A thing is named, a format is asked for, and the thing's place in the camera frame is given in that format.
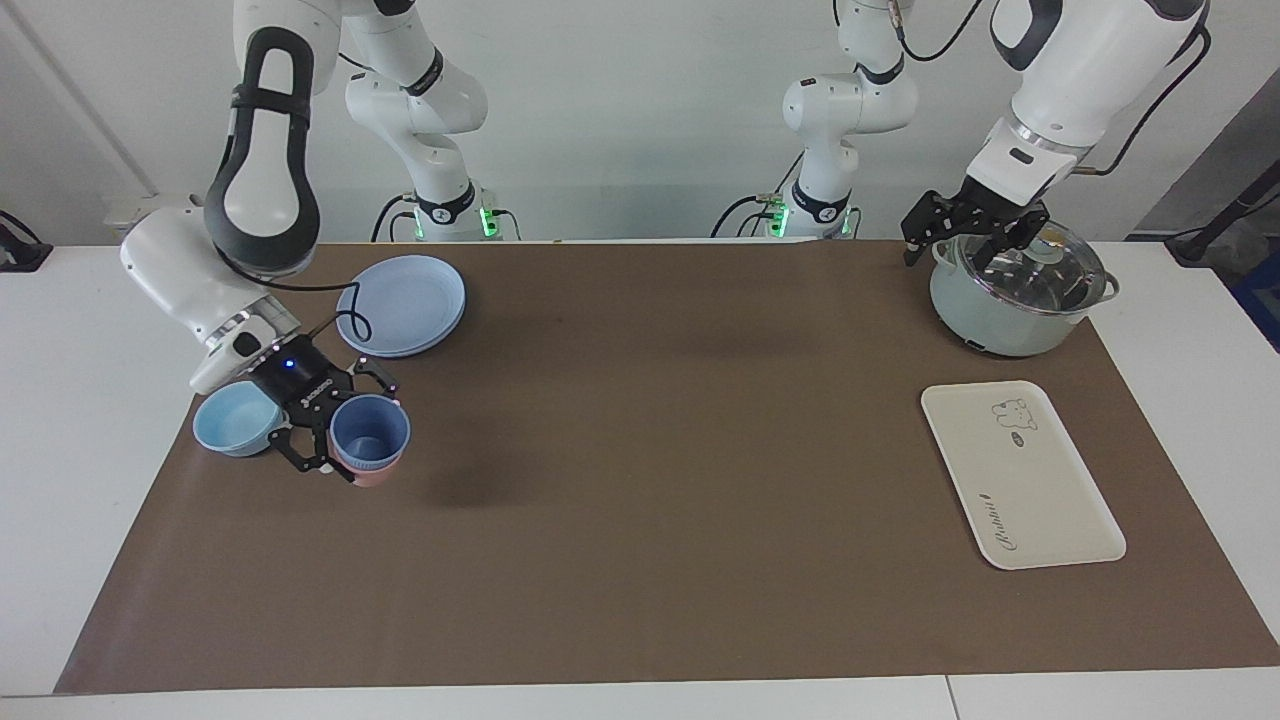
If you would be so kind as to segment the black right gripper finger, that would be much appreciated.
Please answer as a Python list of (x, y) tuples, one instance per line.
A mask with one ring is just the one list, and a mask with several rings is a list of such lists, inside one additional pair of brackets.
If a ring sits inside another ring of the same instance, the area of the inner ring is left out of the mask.
[(285, 421), (268, 433), (268, 443), (300, 473), (330, 471), (353, 486), (355, 474), (330, 450), (328, 430), (333, 413), (324, 404), (291, 409)]
[[(375, 359), (357, 357), (346, 368), (344, 404), (362, 397), (383, 397), (399, 405), (398, 380)], [(371, 380), (376, 389), (362, 389), (361, 380)]]

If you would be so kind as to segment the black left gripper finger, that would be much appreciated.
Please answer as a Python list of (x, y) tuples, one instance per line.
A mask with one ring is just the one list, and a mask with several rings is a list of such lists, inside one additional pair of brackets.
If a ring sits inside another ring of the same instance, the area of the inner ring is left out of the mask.
[(915, 266), (929, 246), (966, 231), (963, 195), (945, 197), (937, 191), (925, 191), (901, 219), (900, 231), (905, 242), (902, 260), (906, 266)]
[(1050, 219), (1043, 204), (1030, 205), (1020, 217), (998, 222), (974, 252), (974, 269), (983, 272), (1001, 252), (1025, 250)]

